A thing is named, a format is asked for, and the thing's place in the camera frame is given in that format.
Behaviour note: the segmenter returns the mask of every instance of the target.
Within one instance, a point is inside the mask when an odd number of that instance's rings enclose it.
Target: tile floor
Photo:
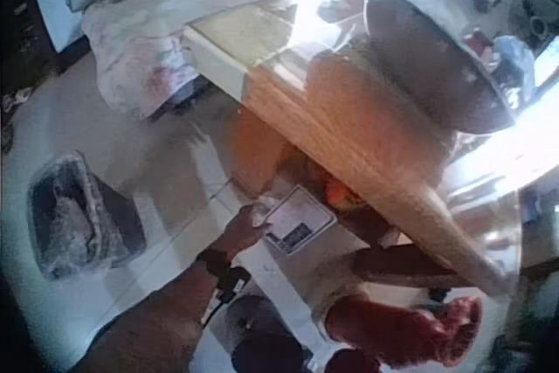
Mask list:
[[[127,121],[103,102],[91,54],[62,76],[47,80],[18,110],[14,146],[3,159],[2,269],[31,337],[56,371],[76,363],[105,323],[178,275],[246,202],[229,183],[227,146],[236,110],[233,99],[214,89],[182,116]],[[101,179],[134,199],[148,249],[125,267],[49,282],[31,253],[27,188],[44,163],[73,149],[85,155]],[[359,239],[335,226],[290,259],[264,242],[238,257],[293,333],[315,353],[314,370],[336,346],[325,341],[311,322],[311,307],[347,272],[341,256],[362,246]],[[409,304],[420,294],[385,286],[371,286],[370,292],[396,305]],[[472,371],[502,323],[506,303],[485,296],[484,301],[480,338],[454,371]],[[190,371],[232,371],[216,329],[204,334]],[[445,369],[425,365],[406,371]]]

